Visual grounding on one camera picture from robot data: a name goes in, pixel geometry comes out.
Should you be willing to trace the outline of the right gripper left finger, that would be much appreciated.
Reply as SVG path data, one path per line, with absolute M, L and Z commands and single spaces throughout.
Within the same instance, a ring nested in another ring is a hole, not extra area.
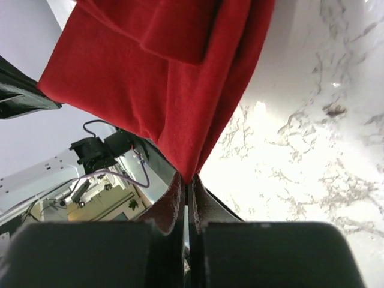
M 1 260 L 2 287 L 182 287 L 183 183 L 134 221 L 21 227 Z

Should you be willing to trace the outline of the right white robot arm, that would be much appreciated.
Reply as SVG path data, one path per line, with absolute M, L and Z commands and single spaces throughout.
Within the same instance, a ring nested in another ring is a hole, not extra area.
M 70 222 L 87 180 L 132 152 L 159 156 L 119 130 L 94 134 L 1 178 L 1 224 L 19 217 L 1 256 L 2 287 L 363 287 L 349 245 L 320 222 L 244 222 L 198 175 L 174 172 L 167 191 L 132 220 Z

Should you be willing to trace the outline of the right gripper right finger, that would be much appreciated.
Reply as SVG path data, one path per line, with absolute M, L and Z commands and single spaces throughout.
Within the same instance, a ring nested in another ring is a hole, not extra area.
M 363 287 L 345 237 L 315 221 L 242 221 L 195 176 L 190 287 Z

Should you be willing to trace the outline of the dark red t shirt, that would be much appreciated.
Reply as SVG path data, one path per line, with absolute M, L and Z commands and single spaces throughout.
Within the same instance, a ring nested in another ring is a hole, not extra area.
M 152 140 L 190 182 L 256 67 L 274 1 L 77 1 L 38 89 Z

